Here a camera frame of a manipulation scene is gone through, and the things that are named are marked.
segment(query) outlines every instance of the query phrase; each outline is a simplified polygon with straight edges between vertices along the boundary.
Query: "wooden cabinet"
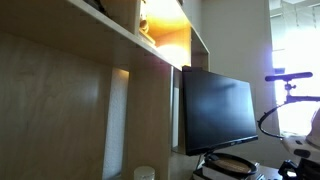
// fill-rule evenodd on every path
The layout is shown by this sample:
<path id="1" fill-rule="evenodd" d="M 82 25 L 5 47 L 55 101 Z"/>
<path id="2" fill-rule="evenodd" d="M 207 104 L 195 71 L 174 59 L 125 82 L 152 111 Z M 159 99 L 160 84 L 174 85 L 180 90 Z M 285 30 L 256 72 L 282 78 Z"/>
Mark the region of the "wooden cabinet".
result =
<path id="1" fill-rule="evenodd" d="M 1 2 L 1 179 L 101 178 L 114 68 L 128 73 L 124 179 L 140 165 L 169 178 L 172 74 L 208 69 L 209 52 L 175 0 L 161 1 L 175 21 L 147 15 L 154 44 L 139 0 L 102 2 L 110 18 L 82 0 Z"/>

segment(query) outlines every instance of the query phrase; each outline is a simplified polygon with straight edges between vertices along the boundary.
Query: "monitor screen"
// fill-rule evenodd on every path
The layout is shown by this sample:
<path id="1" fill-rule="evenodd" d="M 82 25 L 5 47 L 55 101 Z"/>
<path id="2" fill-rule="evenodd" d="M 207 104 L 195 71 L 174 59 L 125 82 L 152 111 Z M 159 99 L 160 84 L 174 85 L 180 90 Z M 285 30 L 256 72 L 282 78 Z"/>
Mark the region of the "monitor screen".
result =
<path id="1" fill-rule="evenodd" d="M 187 155 L 258 139 L 248 82 L 183 67 L 182 88 Z"/>

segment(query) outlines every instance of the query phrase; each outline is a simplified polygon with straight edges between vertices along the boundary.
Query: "black computer monitor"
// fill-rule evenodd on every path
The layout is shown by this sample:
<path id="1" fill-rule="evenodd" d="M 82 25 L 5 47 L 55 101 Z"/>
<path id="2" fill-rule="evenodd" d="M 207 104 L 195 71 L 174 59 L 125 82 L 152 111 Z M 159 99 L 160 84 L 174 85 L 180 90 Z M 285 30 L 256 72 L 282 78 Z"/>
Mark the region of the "black computer monitor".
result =
<path id="1" fill-rule="evenodd" d="M 248 82 L 185 66 L 182 89 L 187 155 L 258 139 Z"/>

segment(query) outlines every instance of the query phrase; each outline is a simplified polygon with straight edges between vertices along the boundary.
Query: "white cup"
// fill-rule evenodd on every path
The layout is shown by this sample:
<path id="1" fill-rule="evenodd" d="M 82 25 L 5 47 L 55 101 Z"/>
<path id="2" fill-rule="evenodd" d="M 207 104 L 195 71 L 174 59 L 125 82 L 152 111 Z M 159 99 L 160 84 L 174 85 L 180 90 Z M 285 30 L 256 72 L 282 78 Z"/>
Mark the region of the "white cup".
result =
<path id="1" fill-rule="evenodd" d="M 134 170 L 134 180 L 154 180 L 155 170 L 150 166 L 140 166 Z"/>

